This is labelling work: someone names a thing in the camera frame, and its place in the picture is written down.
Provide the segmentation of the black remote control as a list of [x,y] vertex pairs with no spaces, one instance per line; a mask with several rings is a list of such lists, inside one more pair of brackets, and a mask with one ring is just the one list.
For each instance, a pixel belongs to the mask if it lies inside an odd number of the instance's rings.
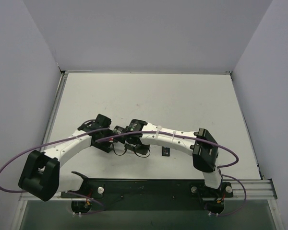
[[162,156],[163,157],[169,157],[170,156],[170,148],[162,147]]

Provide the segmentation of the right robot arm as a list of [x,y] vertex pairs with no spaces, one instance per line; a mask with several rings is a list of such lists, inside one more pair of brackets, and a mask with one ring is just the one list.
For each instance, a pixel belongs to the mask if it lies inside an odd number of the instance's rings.
[[194,168],[203,173],[205,186],[212,189],[221,186],[221,171],[216,165],[217,142],[206,129],[177,131],[133,119],[125,128],[115,126],[113,134],[118,136],[115,140],[130,145],[131,150],[156,145],[186,153],[192,156]]

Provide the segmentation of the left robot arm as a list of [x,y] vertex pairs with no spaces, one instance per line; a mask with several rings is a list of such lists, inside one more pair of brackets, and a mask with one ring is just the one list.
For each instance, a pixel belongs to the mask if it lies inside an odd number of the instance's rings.
[[87,195],[89,185],[84,182],[86,176],[75,171],[61,175],[60,169],[76,154],[91,146],[110,152],[109,144],[96,143],[97,139],[111,134],[110,124],[110,118],[98,114],[95,120],[83,123],[62,143],[55,141],[52,148],[30,152],[18,182],[19,187],[42,201],[50,200],[57,192],[72,191],[78,197]]

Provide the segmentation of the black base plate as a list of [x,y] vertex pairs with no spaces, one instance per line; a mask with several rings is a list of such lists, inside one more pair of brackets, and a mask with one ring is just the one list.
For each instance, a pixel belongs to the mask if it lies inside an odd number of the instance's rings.
[[218,189],[205,186],[203,180],[173,179],[87,179],[72,194],[72,207],[84,207],[82,200],[92,198],[107,211],[193,211],[205,207],[224,210],[224,199],[232,198],[232,186],[222,182]]

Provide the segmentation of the aluminium frame rail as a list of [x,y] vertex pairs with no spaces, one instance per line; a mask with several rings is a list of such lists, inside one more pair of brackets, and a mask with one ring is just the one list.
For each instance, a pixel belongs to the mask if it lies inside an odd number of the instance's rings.
[[204,185],[203,180],[187,179],[86,179],[79,189],[59,189],[54,196],[69,198],[74,192],[102,199],[110,195],[162,195],[172,198],[186,196],[203,199],[277,199],[272,180],[224,180],[219,189]]

